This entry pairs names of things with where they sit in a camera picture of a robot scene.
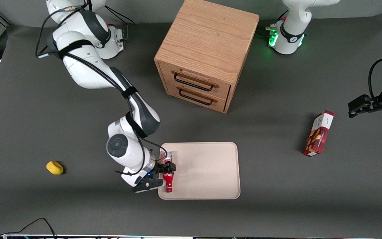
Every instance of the wood grain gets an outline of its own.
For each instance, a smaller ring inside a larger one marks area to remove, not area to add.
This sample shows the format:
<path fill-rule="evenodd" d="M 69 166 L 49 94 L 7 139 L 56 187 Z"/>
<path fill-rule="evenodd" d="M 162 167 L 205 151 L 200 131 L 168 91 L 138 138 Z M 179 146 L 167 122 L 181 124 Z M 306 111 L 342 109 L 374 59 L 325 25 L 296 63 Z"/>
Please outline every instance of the wood grain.
<path fill-rule="evenodd" d="M 259 16 L 185 0 L 155 59 L 235 84 Z"/>

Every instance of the black metal handle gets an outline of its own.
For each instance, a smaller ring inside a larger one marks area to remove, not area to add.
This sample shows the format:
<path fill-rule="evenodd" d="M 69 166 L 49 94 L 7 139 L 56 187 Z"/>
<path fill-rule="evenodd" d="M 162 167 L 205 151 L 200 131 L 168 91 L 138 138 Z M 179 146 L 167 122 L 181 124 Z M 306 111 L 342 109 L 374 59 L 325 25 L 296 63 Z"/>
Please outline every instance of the black metal handle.
<path fill-rule="evenodd" d="M 186 81 L 183 81 L 183 80 L 179 80 L 178 78 L 176 78 L 177 76 L 178 76 L 178 74 L 175 73 L 175 75 L 173 77 L 175 79 L 175 81 L 177 81 L 179 83 L 182 83 L 182 84 L 185 84 L 187 86 L 195 87 L 195 88 L 203 90 L 203 91 L 211 91 L 213 89 L 213 87 L 214 87 L 214 85 L 212 85 L 210 88 L 204 88 L 204 87 L 201 87 L 201 86 L 197 86 L 197 85 L 194 85 L 192 83 L 189 83 L 189 82 L 186 82 Z"/>
<path fill-rule="evenodd" d="M 197 99 L 194 99 L 193 97 L 190 97 L 190 96 L 187 96 L 187 95 L 184 95 L 184 94 L 181 94 L 182 92 L 182 89 L 179 89 L 179 95 L 184 97 L 184 98 L 187 98 L 189 100 L 194 100 L 200 104 L 204 104 L 204 105 L 207 105 L 207 106 L 210 106 L 212 103 L 213 103 L 213 100 L 210 100 L 210 103 L 207 103 L 207 102 L 204 102 L 204 101 L 201 101 L 201 100 L 197 100 Z"/>

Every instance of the gray tabletop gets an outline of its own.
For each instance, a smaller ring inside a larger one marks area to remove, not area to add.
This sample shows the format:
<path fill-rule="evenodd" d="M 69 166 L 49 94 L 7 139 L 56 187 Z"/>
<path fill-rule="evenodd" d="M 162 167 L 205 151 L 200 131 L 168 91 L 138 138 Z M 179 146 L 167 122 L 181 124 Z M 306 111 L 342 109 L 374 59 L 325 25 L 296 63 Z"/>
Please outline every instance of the gray tabletop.
<path fill-rule="evenodd" d="M 160 115 L 150 140 L 235 142 L 241 196 L 132 193 L 105 152 L 108 124 L 127 111 L 122 96 L 79 87 L 55 57 L 35 59 L 38 29 L 12 27 L 0 65 L 0 233 L 45 217 L 58 234 L 382 238 L 381 114 L 347 115 L 382 58 L 382 15 L 313 20 L 288 56 L 255 37 L 226 115 L 164 92 L 153 57 L 168 28 L 131 26 L 126 51 L 106 63 Z M 382 89 L 382 64 L 373 87 Z M 332 128 L 324 153 L 309 158 L 301 151 L 323 110 L 335 113 Z M 50 160 L 67 174 L 51 175 Z"/>

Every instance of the wooden drawer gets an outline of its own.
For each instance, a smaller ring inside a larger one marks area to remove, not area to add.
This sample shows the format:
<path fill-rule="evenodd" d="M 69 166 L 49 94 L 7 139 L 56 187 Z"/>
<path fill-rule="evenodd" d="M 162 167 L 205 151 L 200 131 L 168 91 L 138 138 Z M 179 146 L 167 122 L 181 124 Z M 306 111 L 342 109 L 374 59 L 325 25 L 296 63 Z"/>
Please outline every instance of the wooden drawer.
<path fill-rule="evenodd" d="M 224 113 L 226 100 L 196 92 L 186 86 L 167 84 L 167 93 L 182 100 Z"/>
<path fill-rule="evenodd" d="M 213 96 L 226 100 L 228 98 L 230 85 L 193 73 L 175 65 L 159 62 L 163 79 L 167 85 L 176 85 L 188 88 L 203 95 Z"/>

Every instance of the tray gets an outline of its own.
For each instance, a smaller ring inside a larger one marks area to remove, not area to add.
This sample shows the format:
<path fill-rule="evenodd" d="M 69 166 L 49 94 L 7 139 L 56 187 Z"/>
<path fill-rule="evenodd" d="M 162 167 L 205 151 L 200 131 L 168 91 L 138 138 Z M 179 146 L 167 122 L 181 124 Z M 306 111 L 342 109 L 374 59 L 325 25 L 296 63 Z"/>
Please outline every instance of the tray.
<path fill-rule="evenodd" d="M 176 164 L 173 192 L 163 200 L 236 199 L 240 196 L 238 149 L 233 142 L 165 143 Z"/>

